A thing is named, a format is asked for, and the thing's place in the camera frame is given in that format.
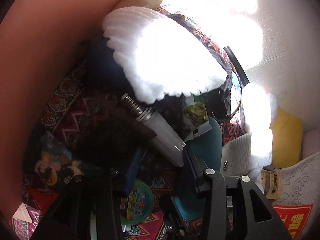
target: metal rivet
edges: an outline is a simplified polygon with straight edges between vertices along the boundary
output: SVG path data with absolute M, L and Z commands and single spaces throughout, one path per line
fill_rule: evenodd
M 116 173 L 118 173 L 118 172 L 119 172 L 119 171 L 116 170 L 116 169 L 113 169 L 113 168 L 110 169 L 110 173 L 111 173 L 111 174 L 116 174 Z
M 214 169 L 210 169 L 210 168 L 209 168 L 209 169 L 206 169 L 206 170 L 205 170 L 205 173 L 206 173 L 206 174 L 209 174 L 209 175 L 212 175 L 212 174 L 214 174 Z
M 223 170 L 226 171 L 228 167 L 228 161 L 226 160 L 223 165 Z
M 81 175 L 76 175 L 76 176 L 73 177 L 73 180 L 74 180 L 75 182 L 79 182 L 79 181 L 82 180 L 82 176 L 81 176 Z
M 243 175 L 243 176 L 241 177 L 241 180 L 242 180 L 243 182 L 249 182 L 249 181 L 250 181 L 250 178 L 249 178 L 247 175 Z
M 185 233 L 185 231 L 184 231 L 183 229 L 180 229 L 180 230 L 179 230 L 179 235 L 180 235 L 181 237 L 184 237 L 184 236 L 186 235 L 186 233 Z

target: black rubber hose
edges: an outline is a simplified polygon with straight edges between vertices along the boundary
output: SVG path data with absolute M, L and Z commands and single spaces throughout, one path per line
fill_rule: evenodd
M 223 49 L 228 54 L 230 61 L 233 63 L 233 65 L 235 66 L 235 68 L 238 72 L 238 75 L 239 75 L 239 78 L 241 79 L 242 84 L 245 86 L 246 84 L 249 83 L 249 79 L 248 79 L 247 75 L 245 74 L 243 68 L 241 67 L 239 61 L 237 60 L 235 54 L 233 54 L 233 52 L 229 46 L 226 46 Z

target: cartoon character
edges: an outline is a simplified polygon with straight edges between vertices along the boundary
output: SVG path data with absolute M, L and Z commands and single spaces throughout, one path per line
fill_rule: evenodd
M 83 175 L 80 170 L 81 161 L 70 161 L 64 154 L 61 156 L 62 165 L 56 161 L 57 155 L 51 155 L 44 151 L 41 154 L 42 159 L 39 160 L 35 167 L 35 172 L 45 180 L 48 186 L 54 186 L 58 180 L 68 183 L 72 177 Z

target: colorful patterned cloth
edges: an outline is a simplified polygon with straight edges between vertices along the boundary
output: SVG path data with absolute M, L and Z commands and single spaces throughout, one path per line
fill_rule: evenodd
M 163 14 L 168 14 L 164 9 L 160 9 L 159 11 Z M 213 42 L 210 36 L 203 34 L 200 28 L 193 22 L 192 18 L 187 17 L 186 20 L 188 25 L 192 27 L 193 33 L 200 37 L 201 42 L 207 43 L 218 52 L 226 62 L 230 62 L 226 52 Z M 86 138 L 90 132 L 95 129 L 99 119 L 106 118 L 107 114 L 101 110 L 101 105 L 93 94 L 91 94 L 90 91 L 85 91 L 85 87 L 81 83 L 81 76 L 86 70 L 85 59 L 86 55 L 84 55 L 84 57 L 77 62 L 76 66 L 65 76 L 49 100 L 39 121 L 45 126 L 47 131 L 51 132 L 71 151 L 75 148 L 79 140 Z M 238 78 L 234 66 L 232 63 L 230 64 Z M 239 88 L 242 88 L 241 82 L 235 89 L 239 90 Z M 231 102 L 239 104 L 239 97 L 236 96 L 236 93 L 232 94 L 232 96 L 234 98 L 231 99 Z M 117 103 L 117 99 L 113 95 L 109 95 L 108 100 Z M 239 114 L 237 112 L 230 122 L 220 123 L 224 143 L 241 135 L 238 120 Z M 151 215 L 146 221 L 133 226 L 125 238 L 132 240 L 163 240 L 167 237 L 167 228 L 163 221 L 163 212 L 160 209 L 159 198 L 163 194 L 173 192 L 177 176 L 176 168 L 160 155 L 152 153 L 148 153 L 144 157 L 142 165 L 154 167 L 154 169 L 147 169 L 145 172 L 139 171 L 138 178 L 150 186 L 155 197 L 155 205 Z M 46 183 L 41 180 L 37 174 L 24 176 L 22 191 L 23 202 L 26 203 L 33 222 L 27 223 L 12 219 L 13 229 L 21 240 L 30 239 L 42 218 L 41 208 L 34 197 L 28 192 L 28 187 L 41 191 L 46 196 L 51 194 Z M 186 223 L 190 228 L 198 230 L 201 226 L 202 219 L 186 221 Z

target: teal plastic container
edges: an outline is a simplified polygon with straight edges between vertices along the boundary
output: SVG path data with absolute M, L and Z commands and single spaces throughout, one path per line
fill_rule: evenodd
M 128 198 L 120 202 L 120 219 L 122 225 L 137 225 L 151 214 L 154 205 L 151 189 L 141 180 L 136 180 Z

